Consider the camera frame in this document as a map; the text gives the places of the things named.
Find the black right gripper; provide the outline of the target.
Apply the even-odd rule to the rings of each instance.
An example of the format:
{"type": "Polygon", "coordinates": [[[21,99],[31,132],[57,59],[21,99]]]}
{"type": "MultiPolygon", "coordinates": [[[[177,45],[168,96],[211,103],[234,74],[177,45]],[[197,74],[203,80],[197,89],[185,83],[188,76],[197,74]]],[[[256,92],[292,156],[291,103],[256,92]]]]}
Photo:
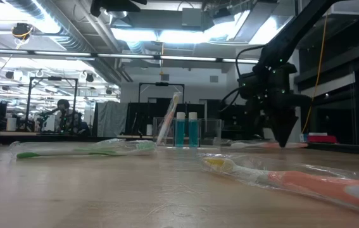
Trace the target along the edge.
{"type": "Polygon", "coordinates": [[[296,73],[294,65],[281,65],[276,68],[260,65],[260,82],[263,83],[263,101],[260,110],[267,114],[267,123],[275,140],[284,148],[298,120],[295,107],[309,108],[311,98],[296,94],[291,90],[289,76],[296,73]]]}

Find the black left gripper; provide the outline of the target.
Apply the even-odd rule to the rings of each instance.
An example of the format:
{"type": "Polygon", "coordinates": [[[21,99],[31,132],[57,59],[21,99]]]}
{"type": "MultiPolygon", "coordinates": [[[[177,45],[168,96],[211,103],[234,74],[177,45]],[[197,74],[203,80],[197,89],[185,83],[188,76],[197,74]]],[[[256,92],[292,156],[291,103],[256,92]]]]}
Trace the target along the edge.
{"type": "Polygon", "coordinates": [[[107,12],[140,12],[137,3],[147,5],[148,0],[92,0],[90,12],[95,17],[101,14],[101,8],[107,12]]]}

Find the orange toothbrush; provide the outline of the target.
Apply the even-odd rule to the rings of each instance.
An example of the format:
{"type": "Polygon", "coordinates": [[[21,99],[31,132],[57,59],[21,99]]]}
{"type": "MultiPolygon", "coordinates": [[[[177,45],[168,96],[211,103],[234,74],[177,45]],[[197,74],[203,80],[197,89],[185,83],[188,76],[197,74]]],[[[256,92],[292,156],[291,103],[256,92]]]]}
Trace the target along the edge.
{"type": "Polygon", "coordinates": [[[359,211],[359,172],[247,154],[198,156],[205,170],[245,184],[290,191],[359,211]]]}
{"type": "Polygon", "coordinates": [[[167,113],[166,113],[163,123],[161,125],[161,129],[158,133],[158,137],[156,140],[157,144],[162,144],[163,141],[165,140],[165,138],[167,137],[168,129],[170,127],[170,124],[172,123],[173,117],[175,115],[176,107],[177,107],[181,97],[182,97],[181,92],[175,92],[173,94],[173,98],[170,102],[167,113]]]}
{"type": "Polygon", "coordinates": [[[287,142],[284,147],[281,147],[277,141],[268,140],[247,140],[247,141],[232,141],[230,139],[222,139],[220,141],[221,146],[227,146],[232,149],[243,148],[272,148],[272,149],[296,149],[306,148],[307,143],[303,142],[287,142]]]}

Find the small blue bottle white cap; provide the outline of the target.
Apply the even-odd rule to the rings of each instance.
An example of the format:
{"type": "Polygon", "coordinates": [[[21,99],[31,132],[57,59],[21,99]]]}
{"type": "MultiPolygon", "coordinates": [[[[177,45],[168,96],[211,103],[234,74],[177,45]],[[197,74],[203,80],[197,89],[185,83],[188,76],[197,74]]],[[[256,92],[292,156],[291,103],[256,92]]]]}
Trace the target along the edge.
{"type": "Polygon", "coordinates": [[[185,123],[186,123],[186,114],[184,112],[178,112],[177,118],[175,121],[175,145],[176,147],[184,146],[185,139],[185,123]]]}
{"type": "Polygon", "coordinates": [[[192,148],[198,147],[198,113],[197,112],[189,112],[189,146],[192,148]]]}

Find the green toothbrush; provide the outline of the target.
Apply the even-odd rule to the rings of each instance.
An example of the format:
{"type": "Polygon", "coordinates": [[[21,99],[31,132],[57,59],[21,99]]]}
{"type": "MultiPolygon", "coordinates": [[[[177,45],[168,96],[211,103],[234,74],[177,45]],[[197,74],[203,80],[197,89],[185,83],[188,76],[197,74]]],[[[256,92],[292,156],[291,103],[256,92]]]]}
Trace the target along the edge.
{"type": "Polygon", "coordinates": [[[9,151],[18,159],[40,156],[78,156],[78,155],[106,155],[106,156],[131,156],[146,155],[154,151],[140,151],[136,153],[106,153],[76,151],[77,148],[94,144],[95,142],[13,142],[9,151]]]}
{"type": "Polygon", "coordinates": [[[156,144],[148,140],[126,141],[124,139],[107,139],[88,146],[77,148],[76,151],[106,152],[106,153],[136,153],[154,151],[156,144]]]}

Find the red flat box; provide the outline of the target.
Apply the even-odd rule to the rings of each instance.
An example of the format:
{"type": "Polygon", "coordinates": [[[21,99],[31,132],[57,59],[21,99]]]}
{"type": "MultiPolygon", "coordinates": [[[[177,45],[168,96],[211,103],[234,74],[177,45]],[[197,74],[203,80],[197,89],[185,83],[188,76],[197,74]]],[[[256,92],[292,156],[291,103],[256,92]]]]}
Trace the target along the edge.
{"type": "Polygon", "coordinates": [[[337,144],[337,138],[335,136],[311,136],[307,137],[309,143],[329,143],[337,144]]]}

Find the long ceiling light bar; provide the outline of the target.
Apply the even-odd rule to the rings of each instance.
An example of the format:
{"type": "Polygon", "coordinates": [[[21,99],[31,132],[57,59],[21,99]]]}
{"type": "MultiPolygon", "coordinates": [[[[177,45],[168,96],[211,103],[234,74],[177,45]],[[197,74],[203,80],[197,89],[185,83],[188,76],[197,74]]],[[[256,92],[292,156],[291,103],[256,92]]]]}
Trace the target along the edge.
{"type": "Polygon", "coordinates": [[[212,58],[197,56],[172,56],[160,54],[115,54],[115,53],[80,53],[80,52],[64,52],[64,51],[36,51],[36,50],[19,50],[19,49],[0,49],[1,55],[31,55],[31,56],[60,56],[71,58],[119,58],[119,59],[138,59],[138,60],[173,60],[173,61],[202,61],[217,63],[242,63],[257,64],[258,60],[253,59],[235,59],[235,58],[212,58]]]}

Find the bright ceiling light panel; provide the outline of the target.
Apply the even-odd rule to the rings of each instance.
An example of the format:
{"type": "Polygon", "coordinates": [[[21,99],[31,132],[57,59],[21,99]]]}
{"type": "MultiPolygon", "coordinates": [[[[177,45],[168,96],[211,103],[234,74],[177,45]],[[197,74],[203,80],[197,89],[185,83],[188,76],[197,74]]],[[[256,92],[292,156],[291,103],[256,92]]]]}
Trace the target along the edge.
{"type": "Polygon", "coordinates": [[[258,29],[249,44],[266,44],[271,41],[292,19],[294,16],[272,15],[258,29]]]}
{"type": "Polygon", "coordinates": [[[125,42],[160,41],[171,44],[199,44],[210,40],[203,32],[184,30],[163,30],[159,34],[154,30],[112,28],[111,31],[116,39],[125,42]]]}

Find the clear plastic organizer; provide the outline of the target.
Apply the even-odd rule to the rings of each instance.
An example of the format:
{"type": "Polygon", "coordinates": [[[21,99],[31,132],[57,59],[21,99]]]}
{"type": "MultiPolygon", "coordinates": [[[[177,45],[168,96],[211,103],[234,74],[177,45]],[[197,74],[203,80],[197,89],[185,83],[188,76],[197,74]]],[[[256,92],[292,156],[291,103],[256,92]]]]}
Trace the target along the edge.
{"type": "MultiPolygon", "coordinates": [[[[153,141],[156,143],[158,133],[161,129],[164,118],[154,118],[153,119],[153,141]]],[[[175,145],[175,121],[176,118],[173,118],[172,123],[168,129],[168,134],[162,144],[157,144],[158,146],[168,146],[176,147],[175,145]]],[[[222,121],[220,119],[198,119],[198,147],[211,147],[219,146],[222,138],[222,121]]],[[[184,146],[182,148],[191,148],[189,146],[189,122],[186,118],[185,123],[185,139],[184,146]]]]}

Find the grey ceiling box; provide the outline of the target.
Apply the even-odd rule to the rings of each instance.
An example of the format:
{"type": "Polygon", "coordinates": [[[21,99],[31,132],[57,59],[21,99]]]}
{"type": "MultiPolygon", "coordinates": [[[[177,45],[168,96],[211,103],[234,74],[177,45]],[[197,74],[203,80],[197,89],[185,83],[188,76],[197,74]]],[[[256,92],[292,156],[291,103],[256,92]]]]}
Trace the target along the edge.
{"type": "Polygon", "coordinates": [[[202,24],[202,11],[197,8],[182,9],[182,26],[200,27],[202,24]]]}

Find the grey cloth cover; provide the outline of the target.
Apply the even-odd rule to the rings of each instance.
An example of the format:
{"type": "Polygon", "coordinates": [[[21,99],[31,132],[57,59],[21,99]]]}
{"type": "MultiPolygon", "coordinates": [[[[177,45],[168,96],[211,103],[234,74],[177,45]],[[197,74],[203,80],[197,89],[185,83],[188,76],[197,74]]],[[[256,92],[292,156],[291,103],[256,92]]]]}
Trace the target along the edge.
{"type": "Polygon", "coordinates": [[[117,137],[125,132],[128,103],[107,101],[96,103],[93,134],[98,137],[117,137]]]}

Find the black partition panel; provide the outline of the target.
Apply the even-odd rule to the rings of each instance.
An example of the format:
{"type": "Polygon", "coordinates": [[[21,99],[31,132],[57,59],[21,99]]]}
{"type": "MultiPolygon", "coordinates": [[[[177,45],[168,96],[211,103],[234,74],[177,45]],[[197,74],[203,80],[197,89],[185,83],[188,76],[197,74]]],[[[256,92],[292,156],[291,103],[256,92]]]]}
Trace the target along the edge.
{"type": "MultiPolygon", "coordinates": [[[[167,113],[169,104],[169,102],[129,103],[123,134],[126,136],[138,136],[139,134],[145,136],[147,124],[153,124],[154,118],[163,118],[167,113]]],[[[196,112],[198,118],[204,118],[205,106],[203,104],[179,103],[175,112],[184,112],[187,117],[190,112],[196,112]]]]}

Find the person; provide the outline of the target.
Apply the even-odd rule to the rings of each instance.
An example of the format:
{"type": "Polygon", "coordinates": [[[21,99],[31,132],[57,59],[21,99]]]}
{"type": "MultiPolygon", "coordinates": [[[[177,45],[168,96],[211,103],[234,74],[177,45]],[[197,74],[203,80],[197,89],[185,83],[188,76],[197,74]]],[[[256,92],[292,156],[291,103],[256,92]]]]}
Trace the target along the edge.
{"type": "Polygon", "coordinates": [[[73,132],[74,134],[83,134],[86,126],[82,121],[82,114],[71,110],[69,101],[60,99],[57,102],[58,112],[55,116],[55,132],[73,132]]]}

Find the silver ventilation duct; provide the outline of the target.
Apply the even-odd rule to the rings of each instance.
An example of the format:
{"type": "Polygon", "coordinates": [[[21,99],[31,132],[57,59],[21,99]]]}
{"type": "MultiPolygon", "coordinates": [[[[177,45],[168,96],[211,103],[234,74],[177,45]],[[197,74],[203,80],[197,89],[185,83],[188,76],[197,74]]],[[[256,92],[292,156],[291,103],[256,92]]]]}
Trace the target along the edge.
{"type": "MultiPolygon", "coordinates": [[[[18,11],[30,15],[34,25],[41,32],[60,34],[51,39],[57,42],[66,51],[95,53],[94,47],[78,31],[76,26],[67,16],[55,5],[53,0],[5,0],[18,11]]],[[[124,79],[116,68],[107,63],[106,60],[96,58],[95,60],[84,61],[92,66],[107,82],[120,85],[124,79]]]]}

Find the black gantry frame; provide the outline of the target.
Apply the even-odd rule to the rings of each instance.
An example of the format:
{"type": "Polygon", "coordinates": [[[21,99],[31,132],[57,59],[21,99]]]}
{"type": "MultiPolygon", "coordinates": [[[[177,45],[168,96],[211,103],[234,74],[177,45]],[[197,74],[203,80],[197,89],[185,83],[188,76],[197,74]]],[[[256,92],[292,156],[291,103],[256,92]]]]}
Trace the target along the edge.
{"type": "MultiPolygon", "coordinates": [[[[185,93],[185,85],[184,84],[170,84],[168,82],[155,82],[155,83],[149,83],[149,82],[140,82],[139,83],[139,88],[138,88],[138,102],[141,102],[141,94],[146,90],[145,89],[141,89],[141,87],[143,85],[147,85],[147,87],[149,86],[156,86],[156,87],[168,87],[168,86],[173,86],[174,88],[176,88],[177,86],[181,86],[182,88],[182,103],[185,103],[184,101],[184,93],[185,93]]],[[[168,101],[168,98],[149,98],[148,103],[150,101],[154,101],[156,104],[163,104],[166,103],[168,101]]]]}
{"type": "Polygon", "coordinates": [[[38,83],[41,82],[42,80],[49,80],[49,81],[62,81],[62,80],[73,80],[75,82],[75,85],[71,87],[74,88],[74,94],[73,94],[73,108],[72,108],[72,122],[71,122],[71,129],[70,129],[70,134],[74,135],[74,121],[75,121],[75,108],[76,108],[76,102],[77,102],[77,91],[78,91],[78,79],[75,78],[65,78],[65,77],[60,77],[60,76],[48,76],[48,77],[30,77],[29,78],[29,84],[28,84],[28,94],[27,94],[27,109],[25,112],[25,132],[27,132],[28,128],[27,128],[27,123],[28,123],[28,118],[29,118],[29,114],[30,114],[30,100],[32,97],[32,89],[33,87],[35,87],[37,84],[33,84],[33,81],[37,79],[38,83]]]}

